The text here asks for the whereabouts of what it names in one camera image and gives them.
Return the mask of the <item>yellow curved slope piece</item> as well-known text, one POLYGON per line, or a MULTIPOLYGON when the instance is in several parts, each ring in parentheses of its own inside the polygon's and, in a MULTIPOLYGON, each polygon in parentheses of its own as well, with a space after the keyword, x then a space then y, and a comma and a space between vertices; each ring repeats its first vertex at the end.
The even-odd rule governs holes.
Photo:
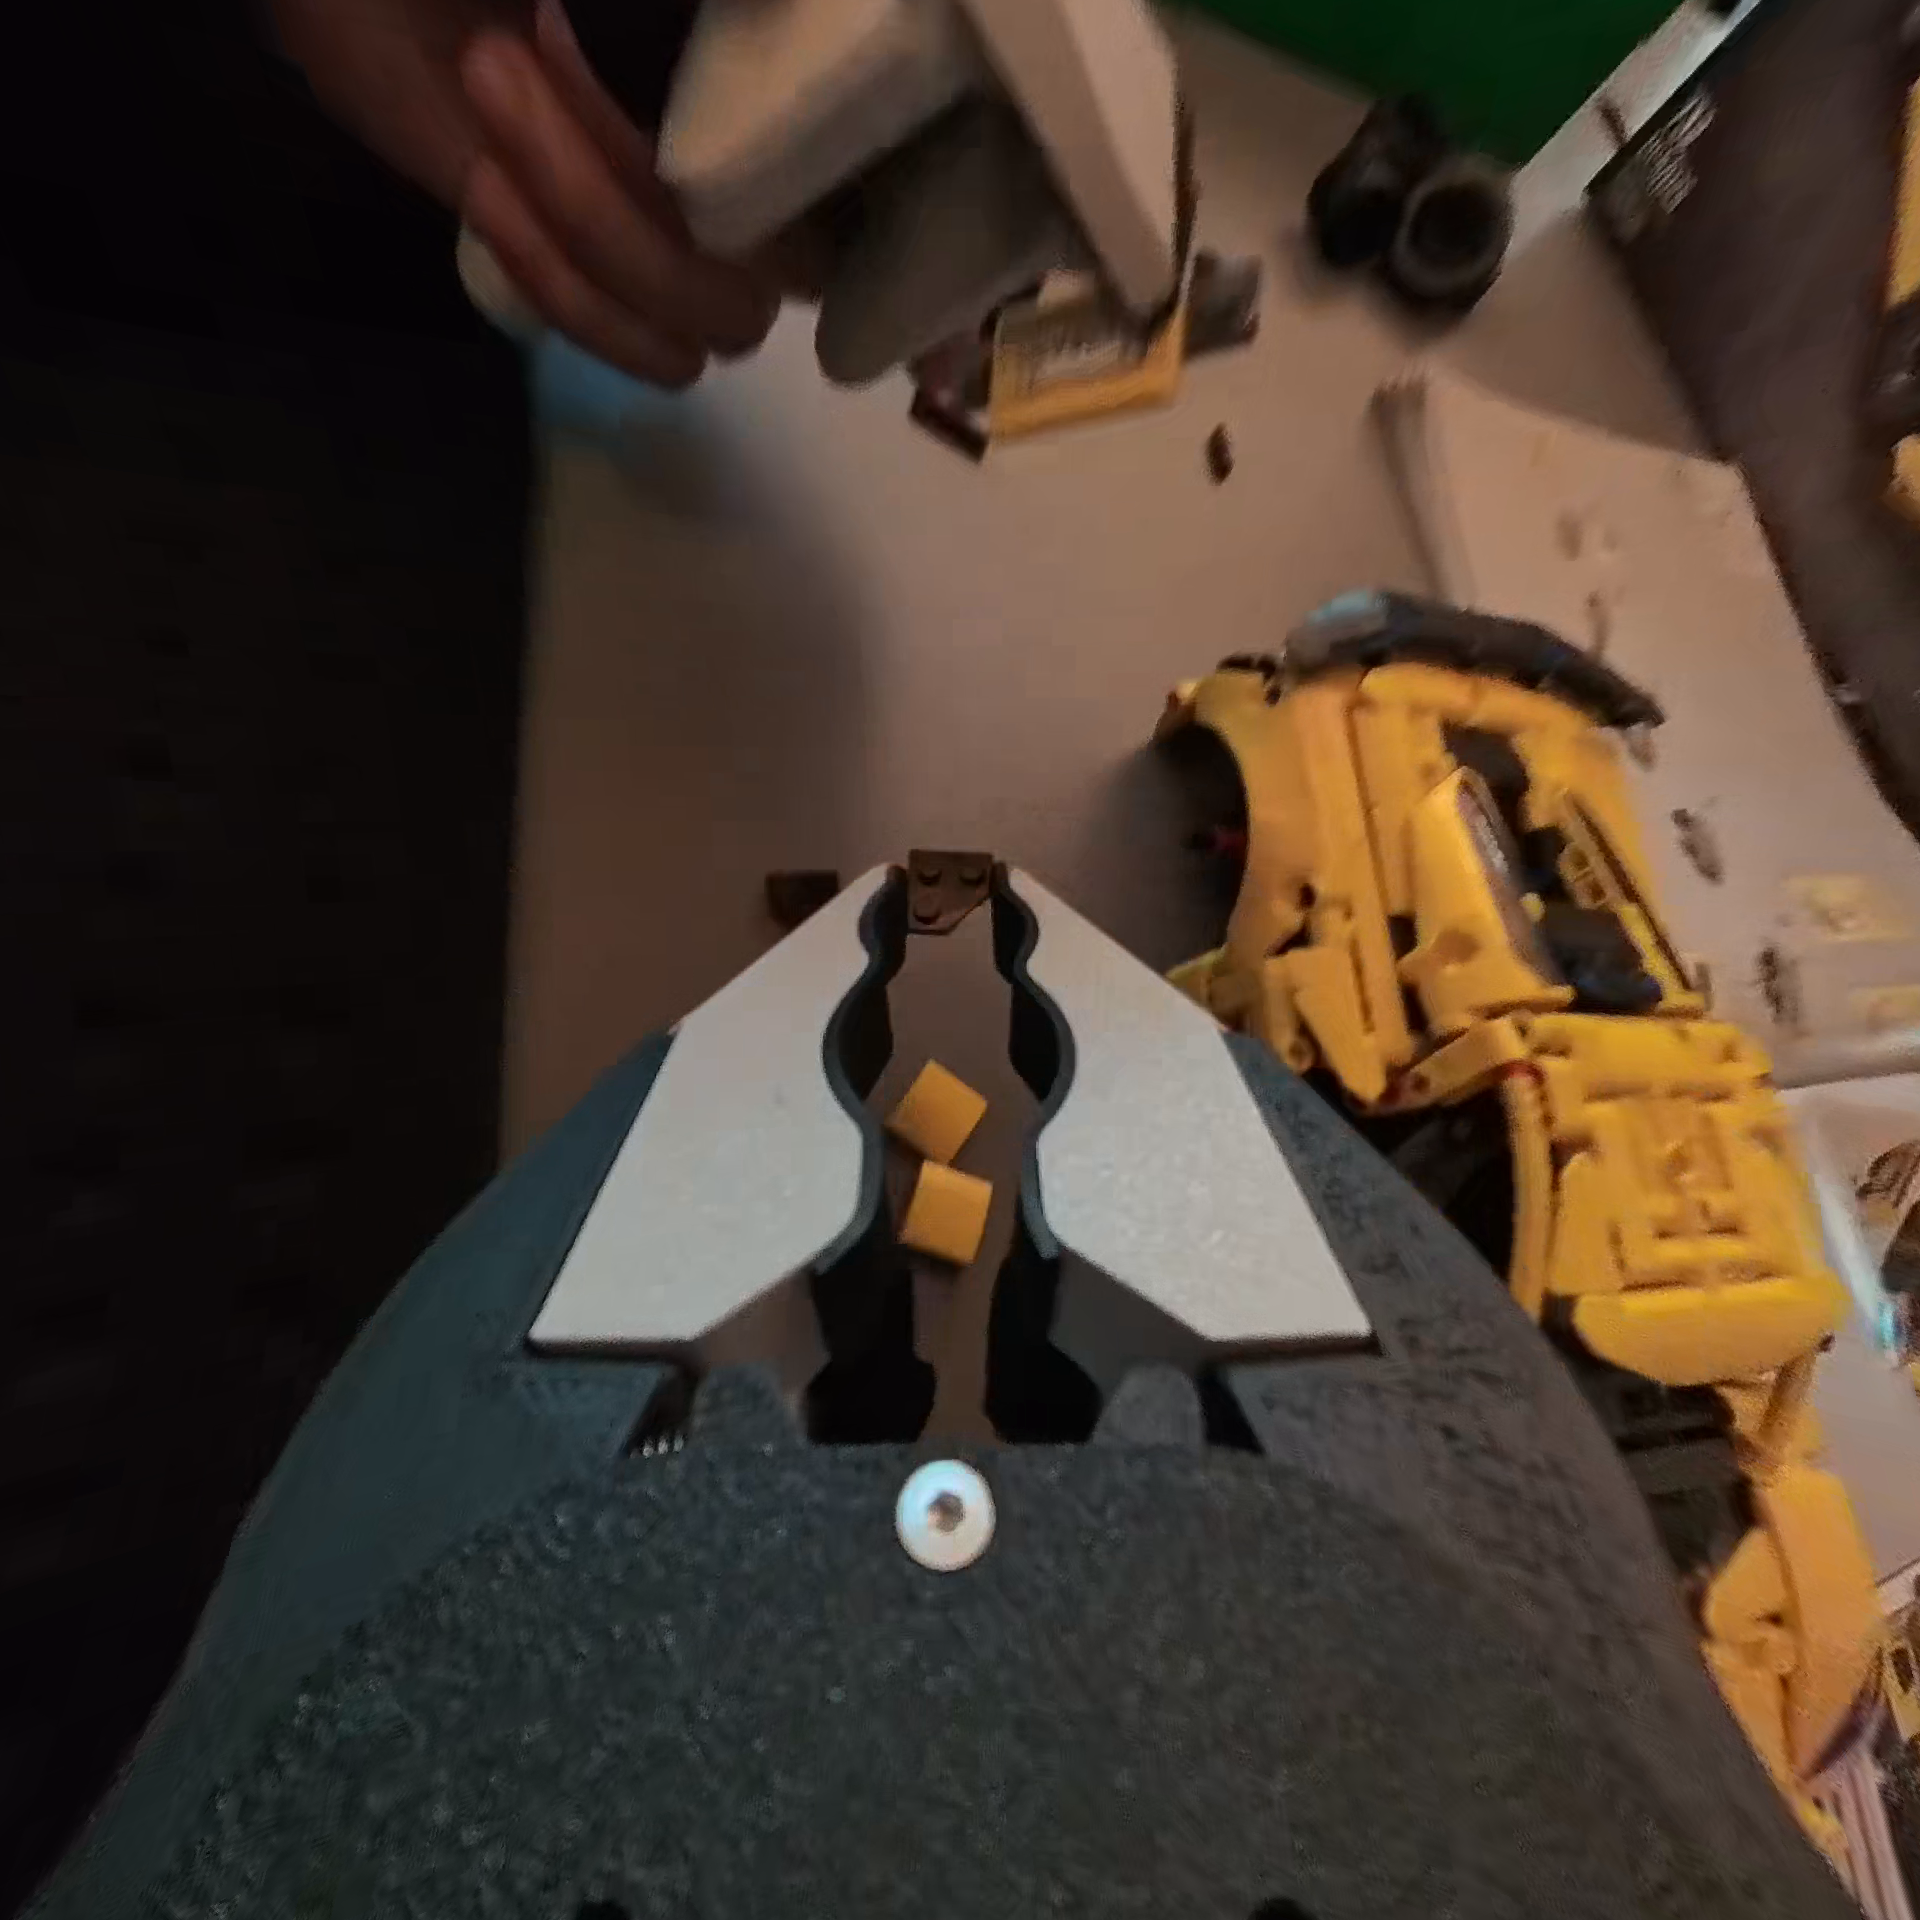
POLYGON ((952 1166, 987 1111, 980 1091, 941 1062, 925 1059, 881 1125, 919 1159, 952 1166))
POLYGON ((900 1215, 900 1242, 919 1257, 963 1268, 979 1255, 992 1212, 989 1178, 923 1159, 900 1215))

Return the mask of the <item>black wedge plate piece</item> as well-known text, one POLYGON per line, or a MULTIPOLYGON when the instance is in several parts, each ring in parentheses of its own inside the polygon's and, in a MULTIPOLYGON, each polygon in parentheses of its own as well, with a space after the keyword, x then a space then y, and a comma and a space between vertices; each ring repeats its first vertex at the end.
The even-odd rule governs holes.
POLYGON ((983 908, 993 893, 995 859, 989 851, 912 848, 904 863, 906 929, 915 937, 947 937, 983 908))

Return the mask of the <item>yellow toy brick car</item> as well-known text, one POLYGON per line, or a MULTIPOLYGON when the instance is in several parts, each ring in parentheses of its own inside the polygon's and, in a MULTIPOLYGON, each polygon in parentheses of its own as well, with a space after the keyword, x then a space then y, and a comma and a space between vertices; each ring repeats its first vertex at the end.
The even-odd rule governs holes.
POLYGON ((1235 861, 1170 982, 1340 1105, 1564 1358, 1651 1510, 1720 1698, 1839 1868, 1885 1709, 1864 1535, 1823 1460, 1845 1291, 1762 1044, 1666 927, 1621 736, 1655 696, 1538 625, 1314 610, 1176 681, 1235 861))

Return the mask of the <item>green plastic bin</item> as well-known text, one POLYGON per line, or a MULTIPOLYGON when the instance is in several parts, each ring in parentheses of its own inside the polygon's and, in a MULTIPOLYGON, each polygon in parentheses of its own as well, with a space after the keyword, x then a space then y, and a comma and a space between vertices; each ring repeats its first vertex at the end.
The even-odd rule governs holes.
POLYGON ((1412 95, 1447 132, 1531 159, 1674 2, 1156 4, 1207 142, 1323 156, 1363 106, 1412 95))

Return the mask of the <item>person's left hand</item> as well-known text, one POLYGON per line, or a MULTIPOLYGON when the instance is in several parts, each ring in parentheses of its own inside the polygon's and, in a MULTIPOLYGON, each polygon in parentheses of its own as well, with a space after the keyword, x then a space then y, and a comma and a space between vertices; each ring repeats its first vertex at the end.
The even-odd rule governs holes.
POLYGON ((780 312, 766 275, 704 253, 656 148, 606 95, 561 4, 461 54, 475 157, 461 214, 551 332, 659 389, 755 353, 780 312))

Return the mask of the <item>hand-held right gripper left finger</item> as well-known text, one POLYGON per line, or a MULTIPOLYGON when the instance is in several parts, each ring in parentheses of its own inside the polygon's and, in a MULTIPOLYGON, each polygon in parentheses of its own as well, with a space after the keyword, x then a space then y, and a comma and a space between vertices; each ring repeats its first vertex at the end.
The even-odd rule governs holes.
POLYGON ((868 1091, 901 961, 904 872, 881 863, 673 1027, 532 1350, 814 1377, 885 1343, 868 1091))

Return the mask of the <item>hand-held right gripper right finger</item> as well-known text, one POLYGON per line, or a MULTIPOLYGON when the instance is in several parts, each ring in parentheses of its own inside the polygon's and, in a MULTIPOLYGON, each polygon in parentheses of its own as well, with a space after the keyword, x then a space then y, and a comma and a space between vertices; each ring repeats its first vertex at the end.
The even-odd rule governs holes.
POLYGON ((993 870, 1010 1055, 1038 1099, 1021 1224, 1088 1377, 1355 1354, 1371 1320, 1229 1033, 1022 868, 993 870))

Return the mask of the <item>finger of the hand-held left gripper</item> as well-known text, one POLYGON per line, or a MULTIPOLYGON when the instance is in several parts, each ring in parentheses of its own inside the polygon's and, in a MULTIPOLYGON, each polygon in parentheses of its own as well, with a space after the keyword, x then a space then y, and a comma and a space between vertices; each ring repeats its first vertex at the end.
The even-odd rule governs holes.
POLYGON ((1046 275, 1084 275, 1135 337, 1176 309, 1194 212, 1176 54, 1150 4, 952 4, 983 63, 850 183, 817 367, 868 387, 1046 275))

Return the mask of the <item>dark toy car box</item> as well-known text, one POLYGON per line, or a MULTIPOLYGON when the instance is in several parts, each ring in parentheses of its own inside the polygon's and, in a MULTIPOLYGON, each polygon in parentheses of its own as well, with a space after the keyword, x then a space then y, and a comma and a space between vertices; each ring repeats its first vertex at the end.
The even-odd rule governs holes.
POLYGON ((1916 829, 1916 4, 1675 19, 1531 166, 1510 282, 1516 394, 1739 468, 1916 829))

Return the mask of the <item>yellow printed tile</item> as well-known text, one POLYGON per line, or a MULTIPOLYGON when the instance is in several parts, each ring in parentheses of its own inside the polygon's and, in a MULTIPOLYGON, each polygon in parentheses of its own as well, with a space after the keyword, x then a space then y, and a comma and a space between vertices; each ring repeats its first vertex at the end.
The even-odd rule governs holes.
POLYGON ((1182 385, 1186 348, 1187 296, 1153 327, 1098 296, 1011 302, 992 333, 987 441, 1161 409, 1182 385))

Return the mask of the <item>grey desk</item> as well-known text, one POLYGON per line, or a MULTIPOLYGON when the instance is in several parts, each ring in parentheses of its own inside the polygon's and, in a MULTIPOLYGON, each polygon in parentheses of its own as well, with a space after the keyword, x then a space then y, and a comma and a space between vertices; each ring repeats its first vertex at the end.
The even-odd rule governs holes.
POLYGON ((1326 598, 1430 587, 1374 392, 1433 357, 1583 420, 1516 394, 1510 341, 1484 337, 1521 219, 1488 299, 1425 337, 1298 236, 1349 132, 1303 157, 1196 132, 1202 232, 1260 253, 1261 317, 1163 410, 969 463, 910 423, 901 383, 828 389, 801 307, 681 397, 529 349, 501 1159, 756 958, 767 870, 984 848, 1156 964, 1199 952, 1182 788, 1145 736, 1170 681, 1326 598))

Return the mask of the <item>instruction booklet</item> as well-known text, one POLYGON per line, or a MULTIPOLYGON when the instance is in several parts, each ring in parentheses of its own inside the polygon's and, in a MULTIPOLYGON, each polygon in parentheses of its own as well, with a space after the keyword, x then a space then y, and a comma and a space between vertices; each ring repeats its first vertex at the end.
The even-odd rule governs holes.
POLYGON ((1830 698, 1726 463, 1447 371, 1379 394, 1443 600, 1647 693, 1622 781, 1666 929, 1798 1113, 1866 1346, 1916 1358, 1918 851, 1830 698))

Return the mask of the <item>dark square plate piece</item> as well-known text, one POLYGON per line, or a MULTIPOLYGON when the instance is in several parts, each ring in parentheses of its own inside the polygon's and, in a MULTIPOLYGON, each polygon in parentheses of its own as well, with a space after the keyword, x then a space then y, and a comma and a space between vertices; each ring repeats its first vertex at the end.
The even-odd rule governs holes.
POLYGON ((965 385, 944 371, 917 371, 907 404, 910 423, 969 463, 983 463, 992 438, 979 409, 968 404, 965 385))

